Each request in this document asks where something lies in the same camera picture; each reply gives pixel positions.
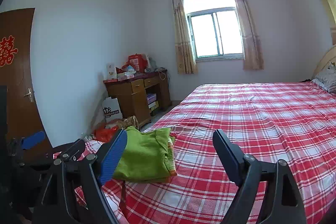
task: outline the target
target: curtain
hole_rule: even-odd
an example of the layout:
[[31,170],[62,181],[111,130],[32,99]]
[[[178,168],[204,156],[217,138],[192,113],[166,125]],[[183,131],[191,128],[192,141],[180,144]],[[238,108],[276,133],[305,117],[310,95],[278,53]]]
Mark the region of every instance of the curtain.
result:
[[247,0],[236,0],[238,18],[243,38],[244,69],[264,69],[260,39],[256,34],[254,21]]
[[196,57],[190,42],[183,0],[173,0],[175,17],[175,50],[177,72],[179,74],[197,73]]

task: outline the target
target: tiled floor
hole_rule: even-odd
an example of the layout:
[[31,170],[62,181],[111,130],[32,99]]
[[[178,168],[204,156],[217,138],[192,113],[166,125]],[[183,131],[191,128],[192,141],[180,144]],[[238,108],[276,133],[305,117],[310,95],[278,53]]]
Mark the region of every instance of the tiled floor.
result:
[[171,111],[175,106],[170,106],[166,111],[160,111],[158,114],[156,114],[153,118],[152,118],[152,122],[145,124],[140,131],[144,132],[147,128],[150,128],[154,123],[156,123],[163,115],[165,115],[166,113],[168,113],[169,111]]

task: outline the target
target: wooden headboard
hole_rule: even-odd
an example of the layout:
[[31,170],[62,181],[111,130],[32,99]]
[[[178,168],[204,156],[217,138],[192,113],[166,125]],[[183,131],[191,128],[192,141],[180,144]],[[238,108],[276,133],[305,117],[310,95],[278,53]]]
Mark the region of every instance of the wooden headboard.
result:
[[329,61],[332,63],[336,63],[336,45],[334,45],[326,54],[325,56],[321,59],[321,61],[318,63],[314,75],[317,75],[321,70],[324,69],[326,65],[329,64]]

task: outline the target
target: black metal stand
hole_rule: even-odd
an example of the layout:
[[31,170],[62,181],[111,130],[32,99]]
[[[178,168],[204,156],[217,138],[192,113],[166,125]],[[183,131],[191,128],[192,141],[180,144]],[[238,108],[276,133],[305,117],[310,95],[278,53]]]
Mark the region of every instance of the black metal stand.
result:
[[[12,140],[8,146],[13,166],[12,192],[18,197],[14,200],[18,213],[33,224],[119,223],[101,187],[111,179],[126,147],[125,130],[119,130],[96,154],[89,154],[80,161],[77,159],[85,150],[81,139],[54,148],[53,153],[61,152],[56,159],[42,157],[30,164],[22,162],[24,141]],[[77,203],[75,189],[79,186],[82,186],[86,207]],[[33,214],[29,207],[34,207]]]
[[285,160],[273,164],[245,155],[220,129],[214,132],[212,140],[229,179],[239,187],[222,224],[247,222],[261,181],[268,184],[257,223],[306,223],[302,198]]

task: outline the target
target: cable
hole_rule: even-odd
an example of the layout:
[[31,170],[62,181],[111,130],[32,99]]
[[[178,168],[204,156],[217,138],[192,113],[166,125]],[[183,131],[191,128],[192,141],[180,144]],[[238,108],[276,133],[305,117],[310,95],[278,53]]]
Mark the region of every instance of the cable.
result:
[[158,70],[158,72],[159,72],[159,77],[160,77],[160,79],[163,81],[163,80],[165,80],[166,78],[167,78],[167,75],[164,73],[164,72],[162,72],[162,71],[160,71],[160,70]]
[[167,71],[167,77],[168,77],[168,88],[169,88],[169,83],[170,83],[170,73]]

